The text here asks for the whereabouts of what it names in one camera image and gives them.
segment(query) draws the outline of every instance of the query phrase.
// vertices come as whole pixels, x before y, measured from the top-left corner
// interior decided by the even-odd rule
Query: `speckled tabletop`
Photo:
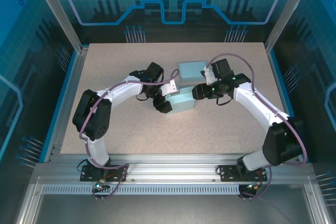
[[[90,44],[61,153],[85,153],[71,121],[85,90],[110,87],[133,70],[146,69],[152,61],[162,66],[168,77],[179,62],[209,62],[224,52],[246,58],[255,70],[258,90],[282,109],[262,43]],[[227,59],[235,74],[251,76],[242,61],[230,56]],[[105,137],[110,154],[211,154],[252,152],[261,148],[265,135],[258,121],[236,101],[219,107],[215,100],[202,100],[192,110],[165,115],[153,107],[151,99],[140,102],[132,97],[112,111]]]

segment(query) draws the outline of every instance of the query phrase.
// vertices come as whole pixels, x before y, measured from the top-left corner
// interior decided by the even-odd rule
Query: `enclosure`
[[[336,0],[1,0],[1,7],[2,223],[335,222]],[[162,115],[151,100],[132,98],[113,109],[106,141],[112,163],[130,170],[115,195],[96,202],[95,183],[81,182],[76,169],[87,158],[72,124],[82,93],[152,61],[167,79],[181,62],[226,52],[245,57],[258,90],[302,120],[309,161],[273,167],[264,196],[244,202],[239,185],[249,183],[222,182],[216,167],[262,146],[252,114],[234,101],[217,109],[206,100]],[[181,88],[195,84],[180,75]]]

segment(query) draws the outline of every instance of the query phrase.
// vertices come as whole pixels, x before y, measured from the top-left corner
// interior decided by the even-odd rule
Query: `beige table surface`
[[[257,89],[282,109],[262,43],[90,44],[61,153],[85,153],[84,143],[71,122],[85,90],[110,87],[133,70],[146,69],[152,61],[164,68],[167,78],[179,62],[209,62],[224,52],[245,57],[255,70]],[[227,59],[235,74],[251,77],[242,61],[230,56]],[[109,154],[211,154],[252,152],[261,148],[265,135],[258,121],[236,101],[217,106],[215,100],[206,99],[197,101],[192,110],[165,115],[153,107],[151,99],[140,102],[132,97],[112,111],[105,136]]]

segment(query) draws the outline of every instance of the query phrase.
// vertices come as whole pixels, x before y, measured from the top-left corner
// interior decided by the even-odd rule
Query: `transparent acrylic wall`
[[[336,174],[336,0],[301,0],[274,46],[295,116],[317,175]],[[321,183],[332,181],[324,176]],[[327,204],[336,187],[324,186]],[[335,206],[330,206],[336,217]]]
[[[45,0],[0,6],[0,222],[14,223],[73,49]]]
[[[286,1],[60,0],[83,44],[266,41]]]

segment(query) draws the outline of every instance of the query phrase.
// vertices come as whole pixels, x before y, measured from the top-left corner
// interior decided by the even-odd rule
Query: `light blue block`
[[[191,110],[195,105],[192,90],[194,87],[182,88],[180,93],[176,95],[168,94],[165,96],[166,101],[169,101],[172,106],[172,111],[166,115]]]
[[[204,81],[204,77],[201,75],[201,71],[206,66],[205,60],[183,62],[178,64],[180,69],[181,82],[201,82]]]

